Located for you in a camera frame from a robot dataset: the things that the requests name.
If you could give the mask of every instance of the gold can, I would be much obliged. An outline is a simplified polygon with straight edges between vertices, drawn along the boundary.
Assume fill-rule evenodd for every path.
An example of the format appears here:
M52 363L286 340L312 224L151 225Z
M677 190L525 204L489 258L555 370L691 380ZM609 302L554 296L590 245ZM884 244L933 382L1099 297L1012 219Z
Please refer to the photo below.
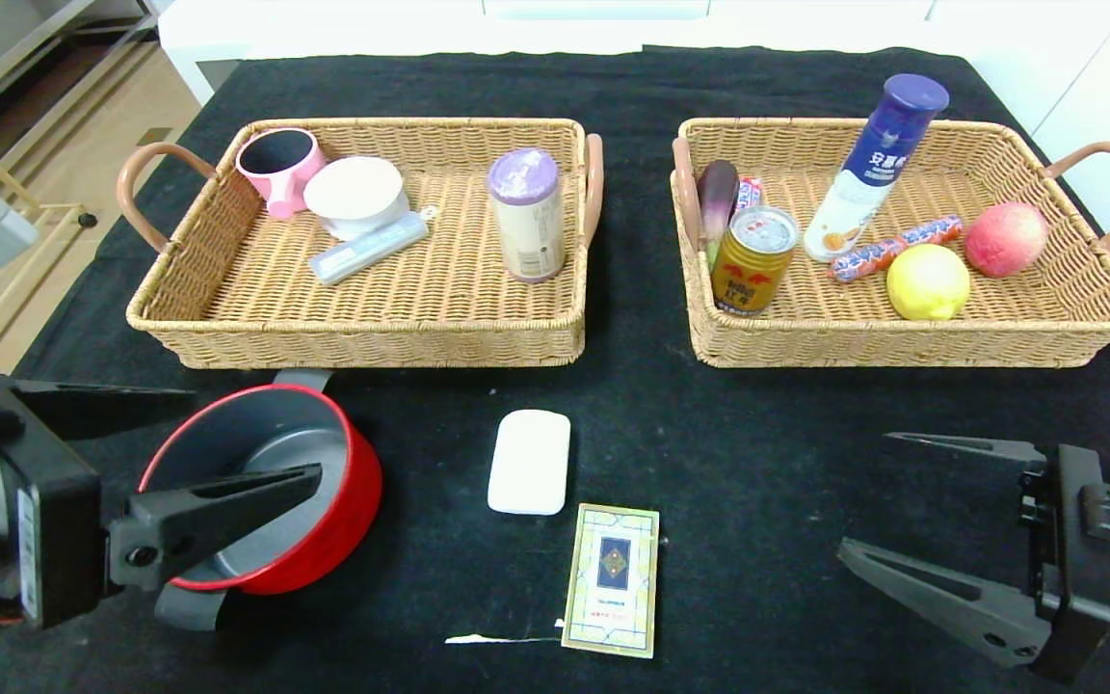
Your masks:
M714 303L754 316L774 300L799 242L799 225L777 208L746 208L730 220L709 272Z

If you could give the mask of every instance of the black tablecloth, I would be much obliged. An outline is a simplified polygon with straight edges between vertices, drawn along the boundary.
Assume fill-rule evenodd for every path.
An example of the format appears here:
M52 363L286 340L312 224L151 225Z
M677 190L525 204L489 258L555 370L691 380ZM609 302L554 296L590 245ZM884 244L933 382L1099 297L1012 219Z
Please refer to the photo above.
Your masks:
M948 118L1017 127L967 62L906 49L239 67L181 138L210 161L243 123L268 118L561 115L601 133L607 198L585 354L563 369L339 373L330 392L384 474L379 517L347 562L296 593L232 599L216 635L163 627L135 592L52 632L0 632L0 691L1057 691L992 667L834 553L851 535L1020 584L1018 471L880 432L1088 445L1110 479L1110 346L1067 370L718 370L692 354L667 187L679 122L867 115L898 71L946 84ZM141 208L171 230L199 185L163 163ZM202 401L269 382L182 369L128 329L123 309L150 257L120 221L18 374L193 388ZM486 505L494 430L519 408L573 421L568 502L552 517ZM105 474L105 509L120 507L173 423L77 444ZM554 642L444 645L473 632L558 636L581 501L662 513L656 658ZM1110 691L1110 642L1080 684Z

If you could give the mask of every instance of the eggplant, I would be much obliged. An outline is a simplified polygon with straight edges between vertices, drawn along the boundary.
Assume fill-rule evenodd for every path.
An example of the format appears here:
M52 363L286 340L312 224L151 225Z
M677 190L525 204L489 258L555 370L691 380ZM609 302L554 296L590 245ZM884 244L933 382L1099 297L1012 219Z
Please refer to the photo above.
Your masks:
M705 238L705 257L709 266L718 257L730 214L735 212L735 199L739 194L739 172L735 164L725 159L709 162L697 181L697 198L700 199L700 233Z

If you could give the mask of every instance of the pink mug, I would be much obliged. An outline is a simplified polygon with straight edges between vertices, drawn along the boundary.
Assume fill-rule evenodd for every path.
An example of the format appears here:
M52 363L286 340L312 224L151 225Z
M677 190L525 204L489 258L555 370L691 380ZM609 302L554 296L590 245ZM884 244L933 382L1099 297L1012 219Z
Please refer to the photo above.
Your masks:
M316 137L302 128L260 133L234 159L238 171L264 197L268 213L281 219L307 209L303 189L325 163Z

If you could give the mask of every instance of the yellow fruit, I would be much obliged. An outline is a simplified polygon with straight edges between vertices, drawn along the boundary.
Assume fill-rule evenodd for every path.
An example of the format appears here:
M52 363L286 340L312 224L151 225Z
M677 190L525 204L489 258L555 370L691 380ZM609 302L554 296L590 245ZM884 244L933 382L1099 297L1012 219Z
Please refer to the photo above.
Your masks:
M886 278L889 302L911 321L947 321L970 295L970 272L957 253L922 243L902 251Z

